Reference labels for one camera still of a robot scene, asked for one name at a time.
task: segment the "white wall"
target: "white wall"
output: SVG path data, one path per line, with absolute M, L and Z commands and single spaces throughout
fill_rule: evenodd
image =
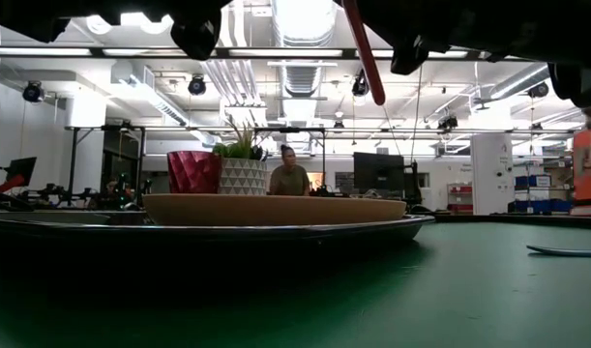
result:
M 31 189 L 41 189 L 47 183 L 61 183 L 66 112 L 59 108 L 56 121 L 54 106 L 24 101 L 17 90 L 0 84 L 0 165 L 10 160 L 37 157 Z M 6 173 L 0 171 L 0 184 Z

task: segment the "ceiling light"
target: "ceiling light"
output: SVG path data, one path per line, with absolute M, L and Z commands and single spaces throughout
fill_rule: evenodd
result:
M 445 53 L 429 52 L 428 58 L 464 58 L 466 55 L 467 55 L 467 51 L 449 50 Z
M 99 15 L 89 15 L 86 17 L 86 26 L 92 33 L 97 35 L 107 34 L 112 29 L 112 25 L 108 24 Z
M 145 127 L 146 131 L 182 131 L 185 128 L 183 127 L 163 127 L 163 126 L 155 126 L 155 127 Z
M 341 49 L 315 49 L 315 48 L 269 48 L 269 49 L 229 49 L 233 57 L 253 56 L 253 57 L 340 57 Z
M 331 67 L 335 68 L 338 63 L 332 62 L 293 62 L 293 61 L 281 61 L 281 62 L 267 62 L 268 67 L 293 67 L 293 68 L 322 68 Z
M 35 55 L 35 56 L 90 56 L 88 48 L 32 48 L 0 47 L 0 56 Z
M 176 48 L 151 48 L 151 49 L 136 49 L 136 48 L 105 48 L 103 54 L 106 56 L 120 57 L 120 56 L 135 56 L 135 57 L 160 57 L 160 56 L 181 56 L 188 55 L 181 49 Z
M 466 50 L 449 50 L 445 53 L 429 52 L 428 58 L 464 58 L 467 55 Z M 373 49 L 372 56 L 374 58 L 392 58 L 394 51 L 392 49 Z
M 159 35 L 166 31 L 166 29 L 168 29 L 173 23 L 174 21 L 172 20 L 170 15 L 167 14 L 162 18 L 162 21 L 160 23 L 143 24 L 140 25 L 140 29 L 142 29 L 142 31 L 147 34 Z
M 374 58 L 392 58 L 394 51 L 392 49 L 373 49 L 372 56 Z
M 121 25 L 123 26 L 140 26 L 145 24 L 151 24 L 151 20 L 144 13 L 121 14 Z

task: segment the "black frame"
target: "black frame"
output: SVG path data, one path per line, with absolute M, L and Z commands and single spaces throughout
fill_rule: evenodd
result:
M 114 125 L 105 125 L 101 127 L 65 127 L 68 131 L 73 131 L 74 136 L 72 138 L 72 160 L 70 163 L 70 181 L 68 184 L 68 192 L 73 193 L 72 190 L 74 189 L 74 171 L 75 171 L 75 153 L 77 146 L 84 138 L 91 133 L 92 131 L 140 131 L 140 146 L 138 146 L 138 163 L 136 165 L 136 182 L 134 185 L 134 191 L 136 193 L 136 199 L 140 194 L 140 173 L 142 173 L 142 160 L 144 158 L 144 149 L 145 143 L 147 140 L 147 130 L 144 127 L 137 127 L 137 126 L 114 126 Z M 87 132 L 82 135 L 80 139 L 78 139 L 78 134 L 80 131 L 86 130 Z M 68 204 L 72 204 L 72 197 L 69 196 Z

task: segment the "ceiling pipe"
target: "ceiling pipe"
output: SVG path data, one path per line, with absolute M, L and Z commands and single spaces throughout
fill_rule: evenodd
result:
M 250 60 L 243 61 L 242 64 L 244 65 L 244 72 L 247 74 L 248 78 L 250 79 L 250 89 L 254 98 L 254 101 L 258 105 L 262 105 L 263 101 L 260 98 L 260 93 L 258 92 L 258 86 L 256 85 L 256 79 L 254 78 L 254 70 L 252 69 L 252 62 Z
M 235 95 L 235 100 L 237 100 L 237 103 L 239 105 L 243 105 L 244 98 L 241 96 L 241 91 L 239 90 L 239 86 L 237 85 L 237 82 L 235 82 L 235 78 L 233 77 L 233 74 L 230 72 L 230 69 L 228 68 L 228 66 L 226 65 L 226 62 L 219 61 L 217 63 L 217 65 L 220 66 L 222 73 L 224 74 L 224 76 L 226 77 L 226 80 L 230 84 L 231 91 Z
M 222 25 L 220 27 L 220 41 L 224 47 L 232 47 L 233 41 L 230 40 L 230 23 L 229 23 L 228 6 L 222 8 Z
M 224 81 L 224 76 L 222 75 L 222 72 L 220 72 L 218 67 L 216 66 L 216 62 L 215 61 L 208 61 L 208 62 L 206 62 L 206 67 L 207 67 L 208 71 L 211 72 L 211 74 L 215 78 L 214 81 L 221 85 L 222 90 L 224 92 L 224 94 L 222 96 L 228 100 L 228 103 L 230 105 L 235 105 L 237 103 L 237 99 L 235 98 L 234 92 L 230 89 L 228 84 L 226 84 L 226 81 Z
M 235 73 L 237 73 L 237 77 L 239 77 L 241 86 L 244 89 L 244 93 L 246 94 L 246 103 L 254 104 L 254 94 L 251 91 L 251 87 L 248 85 L 248 80 L 246 79 L 246 75 L 244 74 L 244 70 L 242 69 L 242 64 L 243 62 L 241 61 L 232 62 L 233 69 L 235 70 Z
M 223 98 L 226 98 L 228 100 L 229 103 L 231 103 L 230 99 L 228 98 L 228 94 L 226 93 L 226 91 L 224 90 L 224 87 L 220 84 L 220 82 L 218 81 L 218 78 L 214 75 L 213 71 L 211 70 L 211 68 L 209 67 L 208 62 L 200 62 L 200 67 L 202 68 L 202 70 L 205 71 L 205 74 L 207 76 L 209 76 L 209 78 L 211 79 L 211 81 L 214 83 L 214 86 L 216 87 L 216 89 L 218 90 L 218 93 L 220 93 L 220 95 Z
M 508 79 L 493 86 L 489 95 L 492 101 L 504 100 L 550 78 L 547 63 L 534 63 Z
M 233 14 L 235 15 L 234 35 L 238 47 L 246 47 L 246 34 L 244 29 L 244 0 L 233 1 Z

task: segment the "red rod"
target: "red rod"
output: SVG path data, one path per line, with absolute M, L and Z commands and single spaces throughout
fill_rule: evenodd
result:
M 366 30 L 364 30 L 364 22 L 360 17 L 360 10 L 357 8 L 357 0 L 342 0 L 342 7 L 351 27 L 353 39 L 355 39 L 355 46 L 357 47 L 357 52 L 360 55 L 360 60 L 364 67 L 364 73 L 369 83 L 372 99 L 377 105 L 383 105 L 385 103 L 385 91 L 383 90 L 383 84 L 379 76 L 379 69 L 376 67 L 372 50 L 370 50 L 369 38 L 366 36 Z

